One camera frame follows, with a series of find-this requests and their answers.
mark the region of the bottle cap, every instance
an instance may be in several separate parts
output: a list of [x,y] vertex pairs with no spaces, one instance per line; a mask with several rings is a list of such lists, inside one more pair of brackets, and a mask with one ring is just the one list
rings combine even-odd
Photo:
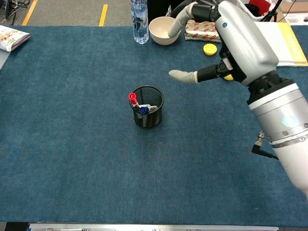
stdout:
[[227,80],[227,81],[232,81],[233,77],[232,77],[232,75],[227,75],[227,76],[224,77],[224,79]]
[[213,55],[217,52],[217,46],[215,46],[213,43],[208,43],[204,45],[203,51],[206,55]]
[[146,114],[146,113],[149,112],[149,108],[148,107],[141,107],[139,109],[139,111],[140,111],[141,114]]

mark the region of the gray floor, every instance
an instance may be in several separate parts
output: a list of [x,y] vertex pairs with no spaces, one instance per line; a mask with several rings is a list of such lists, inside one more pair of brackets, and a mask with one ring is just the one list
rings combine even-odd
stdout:
[[[98,26],[103,5],[108,4],[104,26],[131,25],[129,0],[38,0],[28,21],[28,26]],[[27,9],[17,13],[17,22],[21,25]],[[0,222],[0,231],[4,231],[5,222]],[[282,231],[308,231],[307,229],[280,228]]]

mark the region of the robotic arm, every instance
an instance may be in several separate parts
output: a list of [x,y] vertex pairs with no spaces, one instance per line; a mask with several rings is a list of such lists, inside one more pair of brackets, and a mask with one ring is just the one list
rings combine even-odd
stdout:
[[199,83],[232,74],[235,81],[247,86],[250,110],[291,182],[308,198],[308,103],[292,80],[276,73],[279,60],[258,27],[228,1],[187,0],[175,12],[178,15],[169,37],[192,18],[215,22],[222,42],[221,61],[195,72],[172,70],[169,75],[185,83]]

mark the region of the pen holder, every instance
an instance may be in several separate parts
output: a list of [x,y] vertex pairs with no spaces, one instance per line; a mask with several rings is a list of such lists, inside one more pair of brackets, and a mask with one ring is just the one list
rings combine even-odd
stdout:
[[129,102],[129,105],[134,112],[134,120],[136,124],[141,128],[147,129],[156,127],[162,120],[162,107],[164,104],[163,93],[160,89],[149,85],[138,87],[133,92],[136,94],[140,105],[150,104],[151,106],[158,107],[158,109],[153,112],[141,114],[139,110],[135,110],[131,102]]

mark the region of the beige bowl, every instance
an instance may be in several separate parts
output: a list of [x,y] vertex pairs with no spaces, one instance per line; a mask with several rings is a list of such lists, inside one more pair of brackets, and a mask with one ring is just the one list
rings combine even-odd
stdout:
[[169,38],[168,31],[175,19],[171,17],[158,17],[150,22],[149,30],[152,39],[160,45],[170,45],[179,37],[180,32],[173,38]]

